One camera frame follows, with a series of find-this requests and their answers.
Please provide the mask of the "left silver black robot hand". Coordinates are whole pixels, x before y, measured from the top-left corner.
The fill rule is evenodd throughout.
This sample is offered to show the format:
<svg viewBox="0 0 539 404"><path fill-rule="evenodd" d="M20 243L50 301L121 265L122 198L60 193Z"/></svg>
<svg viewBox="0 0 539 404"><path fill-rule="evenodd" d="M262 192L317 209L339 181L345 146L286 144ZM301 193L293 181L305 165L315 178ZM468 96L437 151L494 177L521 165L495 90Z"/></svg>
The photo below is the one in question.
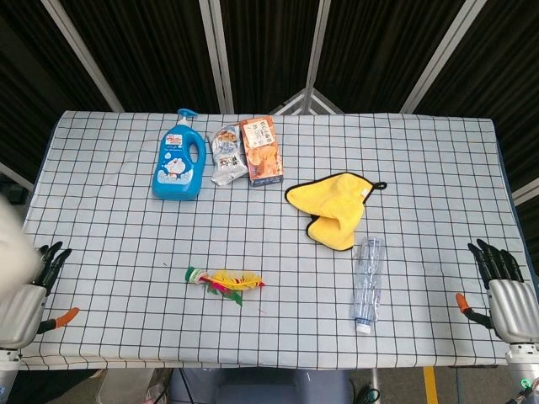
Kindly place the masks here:
<svg viewBox="0 0 539 404"><path fill-rule="evenodd" d="M43 320L48 296L57 281L58 274L72 249L57 254L62 242L39 248L41 267L38 275L22 288L1 301L1 349L16 350L29 345L36 335L64 327L79 312L73 307L64 315Z"/></svg>

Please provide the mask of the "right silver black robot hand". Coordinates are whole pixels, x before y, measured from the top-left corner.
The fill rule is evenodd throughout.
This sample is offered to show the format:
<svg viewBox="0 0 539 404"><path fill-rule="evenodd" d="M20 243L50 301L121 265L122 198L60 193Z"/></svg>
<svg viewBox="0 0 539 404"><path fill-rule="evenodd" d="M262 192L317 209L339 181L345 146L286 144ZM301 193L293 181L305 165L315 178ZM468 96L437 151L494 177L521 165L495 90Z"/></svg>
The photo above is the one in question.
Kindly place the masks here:
<svg viewBox="0 0 539 404"><path fill-rule="evenodd" d="M460 312L495 334L505 343L538 342L538 301L532 288L524 281L515 257L482 239L467 245L478 266L488 295L489 314L471 308L465 296L456 294Z"/></svg>

